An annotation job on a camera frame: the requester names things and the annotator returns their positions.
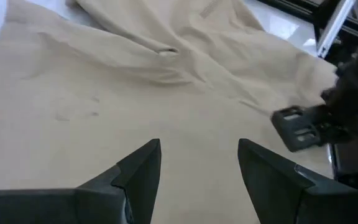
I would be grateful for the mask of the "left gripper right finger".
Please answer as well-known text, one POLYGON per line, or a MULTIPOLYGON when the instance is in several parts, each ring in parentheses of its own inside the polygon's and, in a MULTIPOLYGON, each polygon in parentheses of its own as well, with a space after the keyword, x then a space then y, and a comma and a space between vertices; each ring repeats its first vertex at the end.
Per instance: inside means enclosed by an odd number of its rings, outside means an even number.
POLYGON ((240 139, 242 179, 260 224, 358 224, 358 189, 240 139))

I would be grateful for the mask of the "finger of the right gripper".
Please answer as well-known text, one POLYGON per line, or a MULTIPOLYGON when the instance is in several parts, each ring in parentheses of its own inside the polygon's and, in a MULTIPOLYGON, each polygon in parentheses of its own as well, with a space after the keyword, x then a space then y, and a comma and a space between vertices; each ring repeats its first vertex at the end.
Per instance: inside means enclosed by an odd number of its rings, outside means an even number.
POLYGON ((324 105, 291 106, 274 111, 270 120, 291 152, 327 144, 333 130, 332 117, 324 105))

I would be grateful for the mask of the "black aluminium frame rail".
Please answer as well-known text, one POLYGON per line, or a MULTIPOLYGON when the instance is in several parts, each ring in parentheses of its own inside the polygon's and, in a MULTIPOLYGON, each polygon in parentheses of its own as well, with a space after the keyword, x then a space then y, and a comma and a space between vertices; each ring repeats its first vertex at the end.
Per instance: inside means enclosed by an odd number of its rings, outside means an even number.
POLYGON ((316 54, 339 65, 358 56, 358 0, 258 0, 313 24, 316 54))

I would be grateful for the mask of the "khaki garment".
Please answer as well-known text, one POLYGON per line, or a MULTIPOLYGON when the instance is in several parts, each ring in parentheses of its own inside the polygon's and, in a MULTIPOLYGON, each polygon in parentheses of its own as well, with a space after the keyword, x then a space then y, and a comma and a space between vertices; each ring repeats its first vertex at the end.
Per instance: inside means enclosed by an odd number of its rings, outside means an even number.
POLYGON ((331 176, 270 115, 319 103, 334 67, 241 0, 59 1, 0 0, 0 189, 77 187, 158 138, 152 224, 258 224, 241 138, 331 176))

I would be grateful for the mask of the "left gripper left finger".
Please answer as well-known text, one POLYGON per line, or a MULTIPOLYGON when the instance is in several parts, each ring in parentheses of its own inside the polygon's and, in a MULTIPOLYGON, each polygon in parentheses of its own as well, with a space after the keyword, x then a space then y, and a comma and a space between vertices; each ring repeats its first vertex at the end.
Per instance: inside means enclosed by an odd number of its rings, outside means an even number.
POLYGON ((150 224, 161 161, 152 139, 78 187, 0 190, 0 224, 150 224))

